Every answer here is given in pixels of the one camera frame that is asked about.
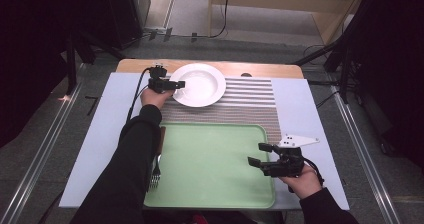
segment camera rig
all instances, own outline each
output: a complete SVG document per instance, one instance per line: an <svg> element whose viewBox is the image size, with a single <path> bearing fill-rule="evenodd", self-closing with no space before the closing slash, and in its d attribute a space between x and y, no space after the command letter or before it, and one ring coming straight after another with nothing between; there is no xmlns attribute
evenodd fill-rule
<svg viewBox="0 0 424 224"><path fill-rule="evenodd" d="M309 159L302 156L300 146L318 143L318 138L308 138L286 134L277 145L258 143L259 150L275 152L278 160L274 162L262 162L259 159L247 157L249 165L259 168L264 176L270 177L298 177L302 174L304 163L309 164L316 172L321 185L324 179L319 173L318 167Z"/></svg>
<svg viewBox="0 0 424 224"><path fill-rule="evenodd" d="M167 70L162 65L155 65L150 68L150 78L148 87L157 93L163 93L166 90L177 90L185 87L185 81L170 81L166 77Z"/></svg>

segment black sleeve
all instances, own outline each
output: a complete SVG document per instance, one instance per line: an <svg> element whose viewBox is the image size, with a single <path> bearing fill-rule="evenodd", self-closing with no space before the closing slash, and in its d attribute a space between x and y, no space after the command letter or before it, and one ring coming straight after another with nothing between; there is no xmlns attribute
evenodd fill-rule
<svg viewBox="0 0 424 224"><path fill-rule="evenodd" d="M159 109L146 105L125 124L112 159L71 223L144 223L141 209L161 120Z"/></svg>
<svg viewBox="0 0 424 224"><path fill-rule="evenodd" d="M348 211L342 210L327 188L300 200L306 224L357 224Z"/></svg>

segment fork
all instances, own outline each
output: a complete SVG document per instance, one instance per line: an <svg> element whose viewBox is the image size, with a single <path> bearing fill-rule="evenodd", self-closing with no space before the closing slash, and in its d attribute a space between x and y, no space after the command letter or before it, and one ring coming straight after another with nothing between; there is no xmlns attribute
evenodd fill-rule
<svg viewBox="0 0 424 224"><path fill-rule="evenodd" d="M160 137L158 150L156 151L155 167L153 168L153 171L152 171L152 177L150 179L149 189L150 188L156 188L159 185L159 180L160 180L159 162L160 162L160 156L161 156L161 153L162 153L163 141L164 141L164 138L165 138L165 130L166 130L166 127L160 128L161 137Z"/></svg>
<svg viewBox="0 0 424 224"><path fill-rule="evenodd" d="M156 188L159 185L160 180L160 168L159 168L160 155L155 157L155 168L152 172L152 178L150 179L149 188Z"/></svg>

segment wire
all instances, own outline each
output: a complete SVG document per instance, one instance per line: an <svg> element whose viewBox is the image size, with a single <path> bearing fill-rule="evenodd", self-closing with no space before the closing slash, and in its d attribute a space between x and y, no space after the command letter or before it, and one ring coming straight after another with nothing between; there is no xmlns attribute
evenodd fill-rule
<svg viewBox="0 0 424 224"><path fill-rule="evenodd" d="M321 173L319 173L318 166L315 165L315 163L313 163L308 158L304 157L303 159L306 163L308 163L315 170L315 172L317 173L318 181L319 181L319 183L321 183L321 186L322 186L322 184L324 183L324 179L322 178Z"/></svg>
<svg viewBox="0 0 424 224"><path fill-rule="evenodd" d="M50 213L53 210L53 206L59 201L60 197L62 197L64 190L62 190L56 198L53 200L53 202L50 204L49 208L44 212L43 216L38 221L38 224L44 224L47 221L47 218L49 217Z"/></svg>
<svg viewBox="0 0 424 224"><path fill-rule="evenodd" d="M184 35L169 35L169 36L171 36L171 37L186 37L186 38L199 38L199 39L203 39L203 38L205 38L205 39L212 39L212 38L216 38L216 37L219 37L223 32L224 32L224 30L225 31L227 31L226 30L226 27L227 27L227 7L228 7L228 0L225 0L225 11L224 11L224 14L223 14L223 17L224 17L224 26L222 27L222 29L221 29L221 31L217 34L217 35L214 35L214 36L184 36ZM149 34L146 34L146 35L143 35L143 37L142 38L145 38L145 37L147 37L147 36L150 36L150 34L151 34L151 32L149 33ZM166 34L162 34L162 33L157 33L157 35L162 35L162 36L165 36Z"/></svg>
<svg viewBox="0 0 424 224"><path fill-rule="evenodd" d="M351 83L347 84L347 87L350 89L350 91L353 92L354 97L356 101L359 103L359 105L362 105L361 95L360 95L360 85L361 82L358 79L358 72L361 68L361 64L357 62L353 62L351 64L351 67L349 68L349 81Z"/></svg>
<svg viewBox="0 0 424 224"><path fill-rule="evenodd" d="M306 51L308 51L310 48L312 48L312 47L324 47L323 48L323 50L325 51L325 53L324 53L324 57L326 58L326 59L328 59L328 57L327 57L327 55L325 55L325 54L327 54L327 53L329 53L330 52L330 50L325 50L325 45L311 45L311 46L308 46L305 50L303 50L303 57L306 57ZM321 64L318 64L318 63L313 63L313 62L309 62L310 64L312 64L312 65L321 65Z"/></svg>
<svg viewBox="0 0 424 224"><path fill-rule="evenodd" d="M324 100L322 100L320 103L316 104L317 108L320 108L322 105L324 105L325 102L327 102L328 100L330 100L334 95L336 95L337 93L339 93L339 91L335 91L333 92L333 94L331 94L329 97L325 98Z"/></svg>
<svg viewBox="0 0 424 224"><path fill-rule="evenodd" d="M323 86L339 86L338 81L312 81L307 80L309 85L323 85Z"/></svg>
<svg viewBox="0 0 424 224"><path fill-rule="evenodd" d="M140 84L141 84L141 80L143 80L144 73L146 73L146 71L150 71L150 70L151 70L151 67L144 69L144 71L140 75L140 79L138 79L138 84L137 84L137 89L135 90L134 99L133 99L133 102L131 104L130 109L128 110L127 122L131 118L131 114L133 112L134 105L135 105L135 102L137 101L137 98L140 96L141 92L143 92L143 90L146 88L146 87L144 87L143 89L141 89L140 92L138 91L140 89Z"/></svg>

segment green tray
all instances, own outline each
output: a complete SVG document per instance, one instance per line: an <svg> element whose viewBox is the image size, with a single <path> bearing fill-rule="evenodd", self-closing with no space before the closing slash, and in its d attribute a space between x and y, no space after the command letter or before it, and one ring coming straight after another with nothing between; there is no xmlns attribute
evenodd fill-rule
<svg viewBox="0 0 424 224"><path fill-rule="evenodd" d="M268 161L258 125L162 123L166 134L161 179L150 189L149 207L263 209L275 201L274 184L247 157Z"/></svg>

